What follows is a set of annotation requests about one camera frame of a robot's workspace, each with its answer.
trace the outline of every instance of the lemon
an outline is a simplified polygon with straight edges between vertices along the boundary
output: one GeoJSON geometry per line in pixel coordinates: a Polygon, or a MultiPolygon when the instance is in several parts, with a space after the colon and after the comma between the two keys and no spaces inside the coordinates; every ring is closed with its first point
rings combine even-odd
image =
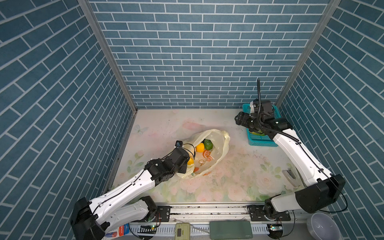
{"type": "Polygon", "coordinates": [[[190,157],[187,165],[192,165],[194,163],[193,159],[190,157]]]}
{"type": "Polygon", "coordinates": [[[204,151],[204,143],[199,143],[197,146],[196,146],[196,152],[203,152],[204,151]]]}

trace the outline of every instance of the blue brick wall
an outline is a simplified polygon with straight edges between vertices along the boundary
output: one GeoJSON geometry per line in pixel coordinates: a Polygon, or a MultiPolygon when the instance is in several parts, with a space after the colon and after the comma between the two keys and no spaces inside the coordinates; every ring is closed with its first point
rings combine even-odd
{"type": "Polygon", "coordinates": [[[383,12],[382,0],[342,0],[281,106],[312,153],[346,178],[349,208],[333,217],[351,240],[384,239],[383,12]]]}
{"type": "Polygon", "coordinates": [[[132,111],[76,0],[0,1],[0,239],[72,239],[132,111]]]}
{"type": "Polygon", "coordinates": [[[91,0],[138,108],[274,102],[328,0],[91,0]]]}

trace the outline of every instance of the plastic bag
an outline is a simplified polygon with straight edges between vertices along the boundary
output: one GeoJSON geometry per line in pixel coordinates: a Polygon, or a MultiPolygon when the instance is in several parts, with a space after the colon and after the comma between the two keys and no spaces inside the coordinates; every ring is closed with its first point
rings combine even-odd
{"type": "MultiPolygon", "coordinates": [[[[196,133],[192,135],[187,140],[184,140],[184,143],[190,143],[194,147],[196,147],[199,143],[201,143],[204,139],[211,140],[214,148],[212,149],[210,156],[212,160],[200,166],[199,159],[194,160],[194,164],[188,165],[187,172],[185,174],[177,173],[177,175],[183,179],[191,179],[194,177],[199,177],[202,175],[207,175],[211,172],[211,170],[218,164],[228,153],[229,149],[229,134],[226,131],[220,131],[217,129],[206,130],[204,132],[196,133]],[[195,167],[201,168],[198,173],[194,173],[195,167]]],[[[192,153],[194,149],[191,145],[187,144],[183,146],[188,149],[192,153]]]]}

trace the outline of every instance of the plastic basket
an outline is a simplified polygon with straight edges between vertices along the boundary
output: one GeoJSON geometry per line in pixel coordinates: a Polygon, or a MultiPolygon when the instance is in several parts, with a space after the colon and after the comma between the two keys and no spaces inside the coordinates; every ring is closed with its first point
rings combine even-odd
{"type": "MultiPolygon", "coordinates": [[[[275,118],[281,118],[281,114],[279,112],[279,109],[272,105],[273,112],[275,113],[275,118]]],[[[249,106],[249,103],[243,104],[243,112],[250,113],[251,107],[249,106]]],[[[265,147],[277,147],[278,145],[271,140],[268,136],[259,136],[255,134],[251,134],[247,129],[247,135],[248,135],[248,143],[251,146],[265,146],[265,147]]]]}

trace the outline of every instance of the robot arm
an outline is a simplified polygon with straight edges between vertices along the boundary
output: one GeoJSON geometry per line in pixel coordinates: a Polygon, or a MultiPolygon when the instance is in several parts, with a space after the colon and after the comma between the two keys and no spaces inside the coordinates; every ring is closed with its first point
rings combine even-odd
{"type": "Polygon", "coordinates": [[[186,173],[189,153],[181,141],[169,156],[150,160],[144,169],[117,188],[90,201],[78,200],[70,218],[77,240],[100,240],[108,232],[127,222],[152,219],[157,206],[150,197],[126,205],[139,194],[170,179],[176,172],[186,173]]]}
{"type": "Polygon", "coordinates": [[[274,117],[270,101],[261,101],[260,80],[257,80],[258,99],[250,103],[250,114],[240,112],[235,121],[245,126],[251,133],[265,134],[287,154],[297,168],[306,188],[277,195],[265,200],[265,215],[276,218],[279,212],[303,209],[313,213],[336,202],[345,180],[341,175],[333,175],[300,141],[292,125],[285,118],[274,117]]]}

